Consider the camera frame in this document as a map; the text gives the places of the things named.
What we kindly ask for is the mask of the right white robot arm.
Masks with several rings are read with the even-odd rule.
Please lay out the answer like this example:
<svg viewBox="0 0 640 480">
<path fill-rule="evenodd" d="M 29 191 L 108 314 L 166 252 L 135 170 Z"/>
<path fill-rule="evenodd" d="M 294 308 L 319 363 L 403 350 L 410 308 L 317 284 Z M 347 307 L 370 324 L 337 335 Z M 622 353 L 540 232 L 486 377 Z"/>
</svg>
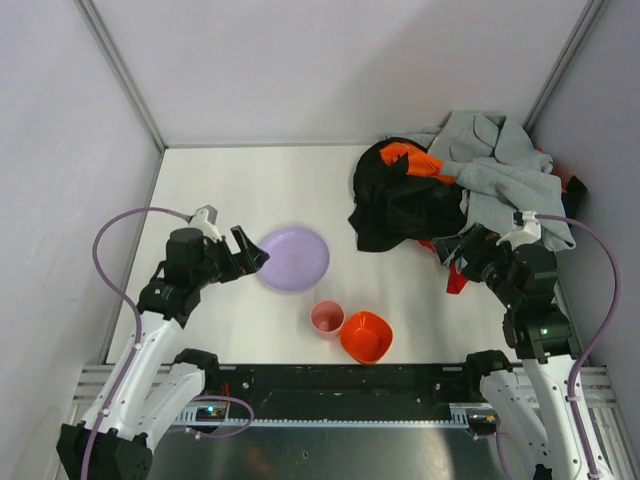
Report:
<svg viewBox="0 0 640 480">
<path fill-rule="evenodd" d="M 464 278 L 485 284 L 505 307 L 503 333 L 526 373 L 537 403 L 521 391 L 500 350 L 465 360 L 471 386 L 497 415 L 497 433 L 513 441 L 531 479 L 611 479 L 583 397 L 583 364 L 574 328 L 555 302 L 557 261 L 537 221 L 504 237 L 475 225 L 437 239 L 434 253 Z"/>
</svg>

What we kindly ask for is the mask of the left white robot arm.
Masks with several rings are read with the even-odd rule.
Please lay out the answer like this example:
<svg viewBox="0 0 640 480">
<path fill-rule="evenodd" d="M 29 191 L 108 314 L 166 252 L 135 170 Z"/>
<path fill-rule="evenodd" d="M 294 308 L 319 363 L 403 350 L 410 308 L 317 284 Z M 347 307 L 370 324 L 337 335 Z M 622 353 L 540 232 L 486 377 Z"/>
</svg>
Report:
<svg viewBox="0 0 640 480">
<path fill-rule="evenodd" d="M 154 451 L 184 407 L 215 387 L 216 355 L 185 349 L 168 377 L 153 382 L 165 354 L 199 305 L 202 290 L 258 272 L 269 255 L 239 226 L 239 250 L 214 237 L 210 224 L 173 231 L 165 258 L 134 306 L 135 328 L 98 397 L 75 425 L 64 424 L 56 445 L 71 479 L 144 479 Z"/>
</svg>

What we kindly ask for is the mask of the right aluminium frame post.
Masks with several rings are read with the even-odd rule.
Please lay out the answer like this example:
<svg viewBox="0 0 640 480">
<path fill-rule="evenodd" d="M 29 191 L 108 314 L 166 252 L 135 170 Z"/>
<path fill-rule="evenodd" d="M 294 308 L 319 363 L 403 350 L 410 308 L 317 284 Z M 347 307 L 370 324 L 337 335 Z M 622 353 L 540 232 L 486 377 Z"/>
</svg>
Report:
<svg viewBox="0 0 640 480">
<path fill-rule="evenodd" d="M 586 45 L 589 36 L 595 29 L 608 5 L 609 1 L 606 0 L 589 0 L 586 2 L 523 123 L 523 128 L 529 136 L 534 134 L 536 126 L 542 118 L 549 102 L 553 98 L 563 78 L 566 76 L 569 68 Z"/>
</svg>

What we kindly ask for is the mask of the red cloth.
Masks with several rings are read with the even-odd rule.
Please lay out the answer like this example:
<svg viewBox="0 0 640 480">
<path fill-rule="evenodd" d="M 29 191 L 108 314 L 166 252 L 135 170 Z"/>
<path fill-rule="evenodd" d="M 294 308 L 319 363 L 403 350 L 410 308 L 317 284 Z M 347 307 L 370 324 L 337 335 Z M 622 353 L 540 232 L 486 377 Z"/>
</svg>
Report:
<svg viewBox="0 0 640 480">
<path fill-rule="evenodd" d="M 436 248 L 431 242 L 425 240 L 418 240 L 418 243 L 429 249 L 434 255 L 437 254 Z M 446 293 L 450 295 L 458 295 L 460 294 L 466 284 L 468 283 L 468 279 L 457 269 L 454 263 L 448 266 L 449 275 L 446 287 Z"/>
</svg>

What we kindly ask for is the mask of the aluminium frame post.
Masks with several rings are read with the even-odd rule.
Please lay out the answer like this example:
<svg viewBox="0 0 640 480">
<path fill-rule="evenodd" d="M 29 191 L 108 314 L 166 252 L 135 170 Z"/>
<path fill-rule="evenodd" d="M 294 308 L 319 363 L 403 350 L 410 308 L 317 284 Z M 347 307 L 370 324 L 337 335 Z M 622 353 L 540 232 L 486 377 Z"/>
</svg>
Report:
<svg viewBox="0 0 640 480">
<path fill-rule="evenodd" d="M 152 141 L 156 150 L 163 153 L 166 150 L 166 143 L 162 138 L 159 127 L 157 126 L 141 91 L 130 73 L 124 58 L 116 46 L 106 23 L 102 19 L 95 2 L 91 0 L 75 0 L 74 4 L 87 24 L 89 32 L 119 84 L 122 93 L 133 109 L 134 114 L 141 122 L 143 129 Z"/>
<path fill-rule="evenodd" d="M 609 1 L 606 0 L 589 0 L 586 2 L 523 123 L 523 128 L 529 136 L 534 134 L 536 126 L 542 118 L 549 102 L 553 98 L 563 78 L 566 76 L 569 68 L 586 45 L 589 36 L 595 29 L 608 5 Z"/>
</svg>

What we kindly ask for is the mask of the orange cloth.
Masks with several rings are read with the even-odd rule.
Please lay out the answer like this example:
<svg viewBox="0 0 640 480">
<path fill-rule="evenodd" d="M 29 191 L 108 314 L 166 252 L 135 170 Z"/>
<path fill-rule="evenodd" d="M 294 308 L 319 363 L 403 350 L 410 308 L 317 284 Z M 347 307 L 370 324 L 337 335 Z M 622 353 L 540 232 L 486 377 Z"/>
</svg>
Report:
<svg viewBox="0 0 640 480">
<path fill-rule="evenodd" d="M 421 146 L 408 140 L 391 141 L 379 150 L 384 164 L 393 172 L 419 178 L 432 178 L 445 185 L 455 183 L 453 176 L 444 175 L 444 162 L 431 156 Z"/>
</svg>

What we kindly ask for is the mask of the left aluminium frame post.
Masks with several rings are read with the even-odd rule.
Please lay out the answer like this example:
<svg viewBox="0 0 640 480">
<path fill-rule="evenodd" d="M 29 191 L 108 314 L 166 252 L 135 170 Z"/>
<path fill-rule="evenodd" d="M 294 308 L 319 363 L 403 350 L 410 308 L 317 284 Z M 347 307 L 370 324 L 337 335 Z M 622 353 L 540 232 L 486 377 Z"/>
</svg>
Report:
<svg viewBox="0 0 640 480">
<path fill-rule="evenodd" d="M 134 114 L 141 122 L 143 129 L 152 141 L 156 150 L 163 153 L 166 150 L 166 143 L 162 138 L 159 127 L 157 126 L 141 91 L 130 73 L 124 58 L 116 46 L 106 23 L 102 19 L 95 2 L 91 0 L 75 0 L 74 4 L 87 24 L 89 32 L 119 84 L 122 93 L 133 109 Z"/>
</svg>

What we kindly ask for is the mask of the orange plastic bowl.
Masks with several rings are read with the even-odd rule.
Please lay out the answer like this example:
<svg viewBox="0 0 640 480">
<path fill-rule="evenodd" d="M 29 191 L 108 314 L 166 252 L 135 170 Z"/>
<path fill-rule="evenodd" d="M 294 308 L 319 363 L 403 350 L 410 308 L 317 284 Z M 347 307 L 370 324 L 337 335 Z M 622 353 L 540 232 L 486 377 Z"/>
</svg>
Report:
<svg viewBox="0 0 640 480">
<path fill-rule="evenodd" d="M 386 320 L 373 312 L 359 311 L 345 321 L 340 344 L 358 363 L 373 365 L 386 355 L 393 337 L 393 330 Z"/>
</svg>

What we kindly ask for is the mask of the pink plastic cup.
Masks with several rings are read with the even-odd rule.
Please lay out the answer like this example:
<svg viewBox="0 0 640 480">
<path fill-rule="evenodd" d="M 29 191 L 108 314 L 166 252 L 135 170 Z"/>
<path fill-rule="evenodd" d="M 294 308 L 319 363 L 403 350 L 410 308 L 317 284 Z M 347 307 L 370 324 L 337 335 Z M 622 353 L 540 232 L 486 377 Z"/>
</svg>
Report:
<svg viewBox="0 0 640 480">
<path fill-rule="evenodd" d="M 332 340 L 341 332 L 345 313 L 340 304 L 334 301 L 321 301 L 311 309 L 310 321 L 320 338 Z"/>
</svg>

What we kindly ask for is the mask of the grey cloth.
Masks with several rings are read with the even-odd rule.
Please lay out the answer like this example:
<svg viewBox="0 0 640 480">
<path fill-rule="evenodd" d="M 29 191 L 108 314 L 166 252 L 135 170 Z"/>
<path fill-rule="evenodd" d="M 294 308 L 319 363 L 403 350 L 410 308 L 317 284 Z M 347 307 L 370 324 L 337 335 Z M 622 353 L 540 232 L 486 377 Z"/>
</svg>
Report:
<svg viewBox="0 0 640 480">
<path fill-rule="evenodd" d="M 413 141 L 444 162 L 444 173 L 463 189 L 464 232 L 479 224 L 504 235 L 512 230 L 515 211 L 565 215 L 553 159 L 536 150 L 509 117 L 455 111 L 442 127 L 385 137 Z"/>
</svg>

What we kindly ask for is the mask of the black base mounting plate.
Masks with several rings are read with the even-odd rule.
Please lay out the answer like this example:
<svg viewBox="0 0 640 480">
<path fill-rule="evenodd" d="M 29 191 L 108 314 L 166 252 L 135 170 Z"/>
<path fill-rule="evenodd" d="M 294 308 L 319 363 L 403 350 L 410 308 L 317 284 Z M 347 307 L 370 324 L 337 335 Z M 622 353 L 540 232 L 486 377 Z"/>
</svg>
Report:
<svg viewBox="0 0 640 480">
<path fill-rule="evenodd" d="M 462 364 L 221 366 L 206 394 L 229 393 L 262 421 L 449 420 L 453 404 L 479 404 Z"/>
</svg>

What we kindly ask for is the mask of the lilac plastic plate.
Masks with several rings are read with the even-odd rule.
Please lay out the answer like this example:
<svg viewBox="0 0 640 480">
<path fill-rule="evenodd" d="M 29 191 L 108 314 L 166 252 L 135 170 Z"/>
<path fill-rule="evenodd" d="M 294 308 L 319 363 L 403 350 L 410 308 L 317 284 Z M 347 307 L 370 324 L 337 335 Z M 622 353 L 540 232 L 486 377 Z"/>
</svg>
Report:
<svg viewBox="0 0 640 480">
<path fill-rule="evenodd" d="M 314 287 L 330 264 L 326 241 L 304 226 L 288 226 L 267 234 L 259 247 L 269 259 L 258 272 L 269 287 L 285 292 L 303 292 Z"/>
</svg>

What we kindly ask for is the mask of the black cloth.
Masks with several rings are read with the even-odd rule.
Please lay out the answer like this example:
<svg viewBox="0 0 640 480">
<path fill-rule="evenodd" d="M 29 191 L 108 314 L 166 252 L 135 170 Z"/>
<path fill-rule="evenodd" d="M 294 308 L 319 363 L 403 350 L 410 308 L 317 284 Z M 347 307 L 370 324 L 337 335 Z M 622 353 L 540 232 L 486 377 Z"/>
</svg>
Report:
<svg viewBox="0 0 640 480">
<path fill-rule="evenodd" d="M 368 148 L 358 160 L 352 177 L 355 209 L 348 218 L 356 233 L 357 249 L 387 252 L 405 240 L 431 241 L 457 234 L 466 225 L 460 204 L 463 189 L 432 178 L 393 172 L 381 160 L 379 150 L 391 137 Z"/>
</svg>

